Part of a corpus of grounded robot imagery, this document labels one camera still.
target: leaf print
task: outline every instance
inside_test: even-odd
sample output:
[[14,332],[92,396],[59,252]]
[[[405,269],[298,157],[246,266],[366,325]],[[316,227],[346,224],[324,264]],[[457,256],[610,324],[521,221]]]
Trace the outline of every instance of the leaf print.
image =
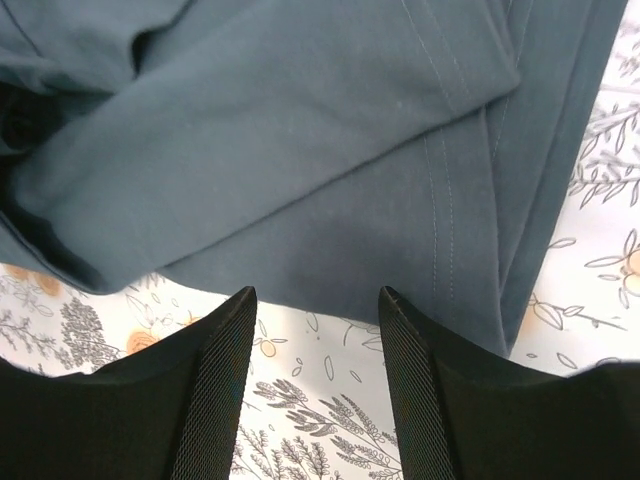
[[333,425],[325,425],[317,432],[313,432],[310,435],[312,437],[326,437],[327,435],[332,435],[336,433],[338,430]]
[[634,207],[638,203],[638,198],[640,198],[640,180],[638,180],[633,186],[633,190],[631,192],[631,204],[629,206]]
[[315,313],[307,312],[307,324],[311,327],[311,330],[318,333],[320,326],[318,325],[318,317]]
[[13,312],[5,310],[0,314],[0,337],[4,338],[9,346],[17,350],[16,341],[22,342],[28,353],[37,351],[45,359],[53,358],[58,360],[65,370],[74,367],[74,360],[71,353],[63,347],[58,347],[56,340],[47,335],[33,333],[31,331],[31,320],[29,318],[21,318],[16,321]]
[[46,305],[34,305],[34,307],[43,317],[53,317],[53,310]]
[[580,210],[582,210],[584,207],[587,206],[587,204],[591,201],[591,199],[595,196],[596,194],[596,190],[598,189],[597,186],[593,187],[591,190],[589,190],[587,192],[587,194],[584,196],[584,198],[582,199],[582,203],[580,203]]
[[611,191],[609,191],[609,193],[607,193],[607,195],[604,197],[604,199],[602,200],[602,203],[607,203],[609,200],[616,197],[625,189],[626,186],[627,186],[626,183],[619,183],[616,186],[614,186],[611,189]]
[[616,155],[620,153],[622,147],[624,147],[624,142],[626,139],[626,130],[627,130],[627,120],[624,121],[622,127],[620,127],[620,131],[618,132],[618,138],[616,140]]
[[375,337],[363,342],[362,345],[367,347],[369,350],[382,352],[382,337],[380,335],[376,335]]
[[69,347],[76,366],[90,363],[93,370],[97,370],[124,353],[106,344],[102,322],[90,305],[74,298],[71,303],[64,304],[60,314],[64,318],[61,324],[63,342]]
[[569,357],[567,357],[564,353],[558,352],[556,356],[558,357],[558,361],[561,364],[563,364],[565,367],[570,368],[572,370],[578,369],[578,366],[575,364],[575,362],[571,360]]
[[351,376],[353,378],[355,378],[356,382],[362,383],[362,379],[360,378],[360,376],[356,372],[354,372],[353,370],[349,370],[349,373],[351,374]]
[[546,302],[536,303],[533,306],[533,313],[535,314],[536,317],[538,317],[544,323],[552,326],[556,330],[562,330],[564,328],[562,316],[553,307],[553,305],[549,303],[546,303]]
[[331,360],[330,355],[327,355],[324,359],[324,371],[327,374],[327,378],[333,382],[335,371],[333,370],[333,360]]
[[262,335],[264,335],[265,337],[267,336],[267,329],[264,326],[264,323],[262,322],[262,320],[258,320],[258,326],[260,327],[260,331],[262,332]]
[[131,295],[127,295],[126,297],[129,309],[133,312],[133,315],[140,326],[148,329],[153,328],[155,317],[153,316],[151,307]]
[[602,365],[607,365],[609,363],[621,363],[622,360],[620,360],[618,357],[607,357],[607,358],[602,358],[600,360],[598,360],[596,362],[596,367],[600,367]]
[[618,256],[596,258],[595,260],[591,260],[590,262],[585,263],[584,266],[587,268],[610,267],[611,265],[616,265],[617,263],[623,262],[624,259],[625,257]]
[[567,248],[567,247],[571,247],[571,246],[576,244],[576,241],[577,240],[575,238],[561,238],[560,240],[556,240],[551,245],[549,245],[549,248]]
[[618,299],[620,300],[620,303],[622,304],[622,306],[626,310],[628,310],[629,309],[629,296],[627,295],[627,291],[623,287],[620,287],[618,289]]
[[605,280],[607,282],[618,282],[620,280],[622,280],[622,277],[618,276],[618,275],[598,275],[598,278],[600,280]]
[[565,308],[562,313],[565,317],[573,317],[582,312],[582,310],[584,310],[584,307],[581,307],[580,305],[574,305],[572,307]]
[[629,236],[624,242],[624,256],[628,257],[633,253],[638,244],[638,231],[634,228],[629,232]]
[[596,148],[596,145],[598,145],[598,139],[600,137],[596,136],[593,137],[589,143],[587,143],[584,147],[584,149],[582,150],[582,155],[580,155],[580,159],[584,159],[586,158],[591,152],[593,152],[593,150]]

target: stitching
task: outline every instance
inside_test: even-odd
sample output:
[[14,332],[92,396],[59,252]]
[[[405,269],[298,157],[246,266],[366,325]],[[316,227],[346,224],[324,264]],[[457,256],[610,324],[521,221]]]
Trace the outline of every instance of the stitching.
[[9,9],[9,5],[7,5],[5,0],[0,0],[0,4],[2,4],[2,6],[4,7],[4,11],[7,12],[7,16],[9,17],[9,20],[11,21],[11,23],[13,23],[13,25],[22,34],[22,36],[24,37],[26,42],[29,44],[29,46],[33,49],[35,54],[38,55],[39,57],[42,57],[42,52],[40,52],[40,49],[38,48],[38,46],[33,42],[33,40],[31,40],[31,37],[27,35],[27,32],[25,32],[25,30],[22,28],[20,23],[18,23],[18,19],[13,14],[13,12]]
[[449,45],[449,42],[447,42],[447,37],[445,36],[444,32],[442,31],[442,28],[440,27],[440,22],[438,22],[438,19],[434,15],[429,4],[425,0],[423,0],[422,3],[425,9],[427,10],[427,14],[433,19],[433,23],[436,25],[436,30],[438,31],[438,33],[440,34],[440,37],[442,38],[442,44],[444,46],[444,49],[447,51],[447,53],[451,57],[451,60],[453,61],[453,66],[456,68],[456,71],[458,72],[460,83],[464,88],[465,95],[467,96],[467,98],[469,98],[471,96],[471,92],[469,91],[469,86],[467,85],[467,82],[464,79],[464,75],[462,74],[462,70],[460,69],[460,64],[458,63],[458,59],[453,54],[453,51],[451,50],[451,46]]
[[[524,23],[524,30],[522,31],[522,38],[520,38],[520,46],[518,47],[518,56],[516,57],[516,67],[520,64],[520,57],[522,56],[522,50],[524,47],[524,39],[527,34],[527,29],[529,28],[529,18],[531,17],[531,11],[533,10],[533,4],[535,0],[531,0],[529,2],[529,10],[527,11],[527,18]],[[509,2],[509,9],[507,15],[511,11],[511,4],[513,0]],[[511,95],[507,97],[507,101],[504,104],[504,109],[502,110],[502,119],[500,120],[500,129],[498,130],[498,138],[496,139],[496,145],[493,148],[493,153],[491,154],[491,161],[493,162],[496,158],[496,154],[498,153],[498,146],[500,145],[500,139],[502,138],[502,129],[504,128],[504,121],[507,117],[507,110],[509,109],[509,103],[511,101]]]
[[449,159],[447,156],[447,145],[444,139],[444,132],[440,129],[442,138],[442,153],[444,154],[444,169],[447,175],[447,188],[449,189],[449,300],[451,306],[451,320],[455,321],[455,310],[453,308],[453,254],[454,254],[454,223],[453,223],[453,194],[451,193],[451,177],[449,176]]
[[444,99],[445,99],[445,102],[447,103],[447,106],[449,107],[449,110],[451,110],[453,113],[457,113],[456,110],[454,110],[453,106],[451,105],[451,99],[449,98],[449,94],[447,93],[447,91],[444,89],[440,72],[436,68],[436,64],[433,63],[433,59],[431,58],[431,55],[427,50],[427,46],[425,45],[424,40],[420,36],[420,33],[418,33],[418,28],[416,27],[416,24],[413,21],[413,17],[411,16],[411,12],[409,11],[409,8],[407,7],[405,0],[400,0],[400,2],[402,3],[402,7],[404,8],[404,11],[407,14],[407,17],[409,17],[409,22],[411,22],[411,29],[413,30],[413,33],[415,33],[416,36],[418,37],[418,40],[420,41],[420,45],[422,46],[422,50],[424,50],[424,53],[427,55],[427,58],[429,59],[429,63],[431,64],[431,67],[433,68],[433,71],[436,74],[436,77],[438,79],[438,85],[440,86],[440,91],[444,95]]
[[424,155],[427,159],[427,169],[429,171],[429,187],[431,188],[431,205],[433,205],[433,299],[435,303],[436,285],[438,280],[438,217],[436,217],[436,196],[433,191],[433,176],[431,174],[431,159],[429,158],[429,150],[427,149],[427,136],[423,136]]

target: botanical illustration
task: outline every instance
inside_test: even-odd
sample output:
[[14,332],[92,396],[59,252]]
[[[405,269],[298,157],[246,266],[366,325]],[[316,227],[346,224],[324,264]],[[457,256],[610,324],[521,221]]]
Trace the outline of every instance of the botanical illustration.
[[258,319],[258,329],[262,336],[258,336],[253,340],[253,345],[258,346],[260,352],[267,357],[273,358],[278,353],[278,348],[276,345],[287,343],[287,340],[284,338],[270,338],[267,334],[267,327],[265,327],[264,322]]
[[92,306],[74,298],[64,304],[60,313],[64,318],[61,324],[63,342],[69,348],[75,366],[90,364],[95,371],[125,353],[107,345],[102,322]]
[[[568,194],[583,195],[580,204],[583,208],[596,200],[607,203],[624,193],[629,196],[629,206],[634,207],[640,199],[640,150],[633,146],[631,160],[619,154],[627,137],[633,137],[638,127],[640,103],[632,102],[622,110],[616,104],[611,111],[596,105],[593,112]],[[602,148],[595,154],[598,146]]]
[[533,309],[533,313],[538,319],[556,330],[564,330],[567,321],[573,320],[589,322],[593,328],[609,327],[617,330],[627,330],[622,325],[616,323],[616,321],[619,320],[617,317],[611,320],[603,320],[587,315],[583,305],[553,305],[549,302],[540,301],[538,297],[533,294],[529,300],[529,307]]
[[283,438],[272,447],[264,430],[247,430],[242,425],[233,450],[231,474],[273,480],[344,480],[338,470],[332,473],[319,442],[306,443],[297,436],[292,440]]
[[631,307],[631,300],[640,298],[640,238],[632,229],[619,252],[599,257],[585,264],[585,267],[601,270],[600,280],[612,282],[618,288],[618,300],[625,308]]
[[626,195],[628,205],[640,200],[640,29],[625,20],[607,67],[618,82],[603,83],[583,138],[569,184],[569,196],[581,195],[580,208]]
[[[269,440],[264,431],[256,434],[243,428],[238,437],[241,448],[236,448],[234,457],[236,473],[251,472],[257,468],[266,475],[265,478],[311,480],[332,478],[330,472],[333,471],[333,478],[337,480],[341,478],[339,468],[331,468],[320,444],[314,447],[314,439],[328,437],[334,447],[334,455],[366,471],[369,478],[402,479],[395,435],[380,431],[350,397],[340,395],[331,397],[331,401],[319,400],[325,407],[321,412],[310,406],[307,395],[288,380],[279,379],[271,384],[258,382],[253,393],[268,400],[267,406],[286,410],[284,416],[296,430],[310,438],[311,443],[307,445],[298,436],[282,439],[278,448],[267,451]],[[247,462],[246,455],[243,457],[247,446],[253,452],[249,456],[251,464]]]
[[13,350],[17,351],[20,345],[29,354],[38,352],[44,360],[54,358],[66,370],[70,370],[75,364],[69,350],[59,346],[54,338],[33,332],[31,319],[15,318],[11,310],[0,312],[0,336]]

